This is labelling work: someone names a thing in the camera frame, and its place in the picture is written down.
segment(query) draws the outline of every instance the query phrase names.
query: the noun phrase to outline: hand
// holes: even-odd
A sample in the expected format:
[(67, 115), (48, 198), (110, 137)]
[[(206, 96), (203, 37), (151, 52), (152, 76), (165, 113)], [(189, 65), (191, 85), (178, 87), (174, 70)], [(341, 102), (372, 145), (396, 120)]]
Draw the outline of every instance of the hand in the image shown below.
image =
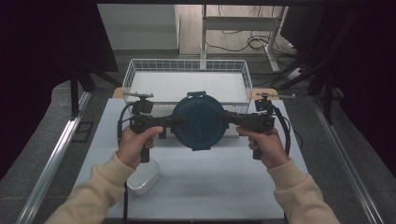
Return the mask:
[(117, 157), (127, 166), (134, 169), (140, 164), (140, 152), (143, 146), (145, 148), (154, 147), (154, 136), (161, 133), (163, 127), (152, 127), (145, 130), (141, 134), (134, 133), (128, 126), (122, 132), (122, 138), (120, 140), (120, 147), (117, 150)]
[(237, 127), (236, 130), (241, 135), (248, 137), (250, 149), (262, 151), (262, 163), (268, 169), (283, 165), (290, 160), (282, 146), (276, 128), (267, 134), (254, 133), (242, 127)]

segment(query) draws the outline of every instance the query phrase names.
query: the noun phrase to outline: beige sleeve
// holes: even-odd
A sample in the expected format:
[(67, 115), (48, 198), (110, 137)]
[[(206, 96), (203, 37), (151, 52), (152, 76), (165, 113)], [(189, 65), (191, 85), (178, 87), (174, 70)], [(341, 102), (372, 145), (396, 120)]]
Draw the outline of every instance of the beige sleeve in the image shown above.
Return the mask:
[(323, 202), (312, 176), (303, 174), (293, 160), (269, 169), (268, 173), (276, 184), (276, 201), (285, 211), (289, 223), (340, 223), (330, 206)]
[(123, 184), (133, 172), (114, 153), (106, 163), (92, 167), (91, 178), (76, 186), (46, 223), (101, 223), (108, 208), (120, 200)]

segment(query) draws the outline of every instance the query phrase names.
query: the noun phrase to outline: white wall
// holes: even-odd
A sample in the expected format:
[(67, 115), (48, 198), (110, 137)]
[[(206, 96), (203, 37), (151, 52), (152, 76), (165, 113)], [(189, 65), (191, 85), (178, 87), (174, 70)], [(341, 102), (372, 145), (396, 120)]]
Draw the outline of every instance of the white wall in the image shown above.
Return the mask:
[(178, 49), (178, 7), (98, 4), (113, 49)]

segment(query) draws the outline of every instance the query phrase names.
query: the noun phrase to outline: white table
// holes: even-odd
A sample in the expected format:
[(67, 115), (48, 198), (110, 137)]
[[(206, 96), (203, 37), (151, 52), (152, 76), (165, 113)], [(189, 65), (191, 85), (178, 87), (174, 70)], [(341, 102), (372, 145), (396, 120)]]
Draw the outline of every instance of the white table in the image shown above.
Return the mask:
[[(288, 117), (282, 101), (273, 101), (273, 104)], [(116, 126), (124, 106), (121, 99), (108, 100), (76, 184), (88, 179), (92, 166), (106, 162), (117, 149)], [(254, 110), (254, 105), (249, 108), (250, 112)], [(276, 127), (284, 140), (278, 121)], [(290, 156), (307, 173), (292, 130), (290, 135)], [(262, 163), (252, 159), (246, 137), (223, 138), (206, 151), (191, 151), (174, 137), (156, 139), (150, 156), (159, 163), (161, 176), (145, 194), (130, 193), (129, 218), (257, 220), (283, 217), (273, 196), (275, 185)], [(123, 200), (109, 209), (107, 217), (122, 217), (122, 209)]]

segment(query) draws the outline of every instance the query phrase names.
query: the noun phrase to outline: wire basket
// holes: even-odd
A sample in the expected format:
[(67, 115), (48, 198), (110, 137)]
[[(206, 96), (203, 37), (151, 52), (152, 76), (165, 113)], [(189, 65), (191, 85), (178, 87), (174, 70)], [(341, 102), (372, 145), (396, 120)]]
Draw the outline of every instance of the wire basket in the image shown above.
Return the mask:
[(129, 93), (153, 93), (155, 105), (174, 107), (189, 91), (206, 91), (227, 110), (247, 113), (252, 93), (248, 65), (242, 60), (133, 59), (122, 84), (126, 103), (138, 100)]

